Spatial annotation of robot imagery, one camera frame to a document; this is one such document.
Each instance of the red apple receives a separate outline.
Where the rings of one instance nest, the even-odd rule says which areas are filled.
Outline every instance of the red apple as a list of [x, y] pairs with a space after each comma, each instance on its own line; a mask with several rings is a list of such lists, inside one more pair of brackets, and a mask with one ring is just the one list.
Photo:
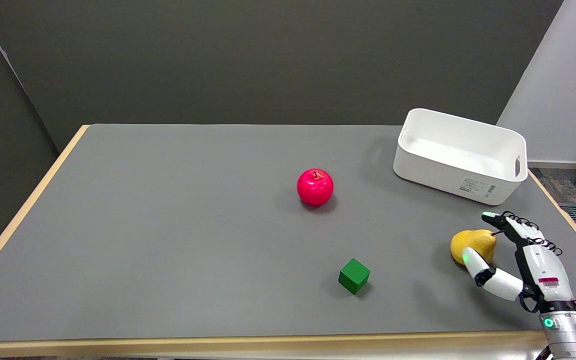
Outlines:
[[301, 201], [311, 207], [320, 207], [332, 196], [332, 177], [320, 168], [311, 168], [304, 171], [297, 180], [297, 194]]

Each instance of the pear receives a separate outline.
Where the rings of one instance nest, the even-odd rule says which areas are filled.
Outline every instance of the pear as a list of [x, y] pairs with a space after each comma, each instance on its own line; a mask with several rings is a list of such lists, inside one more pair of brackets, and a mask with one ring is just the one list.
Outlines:
[[492, 231], [482, 228], [480, 230], [464, 230], [457, 232], [450, 242], [450, 253], [455, 262], [464, 265], [462, 251], [465, 248], [473, 248], [488, 263], [492, 262], [495, 254], [497, 238]]

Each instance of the red label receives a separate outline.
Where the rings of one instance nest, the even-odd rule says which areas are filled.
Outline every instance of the red label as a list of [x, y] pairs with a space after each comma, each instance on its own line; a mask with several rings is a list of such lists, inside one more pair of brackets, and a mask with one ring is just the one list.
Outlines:
[[560, 280], [556, 277], [542, 277], [539, 282], [546, 288], [557, 288], [560, 285]]

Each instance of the white storage box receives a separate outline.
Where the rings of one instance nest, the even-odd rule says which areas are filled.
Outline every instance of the white storage box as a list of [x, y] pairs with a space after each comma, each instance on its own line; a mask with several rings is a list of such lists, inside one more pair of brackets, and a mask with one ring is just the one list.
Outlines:
[[487, 123], [412, 109], [392, 168], [411, 182], [500, 205], [528, 177], [526, 139]]

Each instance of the green block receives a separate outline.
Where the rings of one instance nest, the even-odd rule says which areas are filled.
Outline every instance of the green block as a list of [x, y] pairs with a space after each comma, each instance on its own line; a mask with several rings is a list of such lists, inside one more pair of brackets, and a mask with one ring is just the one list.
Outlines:
[[352, 258], [339, 272], [339, 284], [352, 292], [353, 295], [357, 295], [368, 281], [368, 275], [370, 275], [370, 269], [357, 259]]

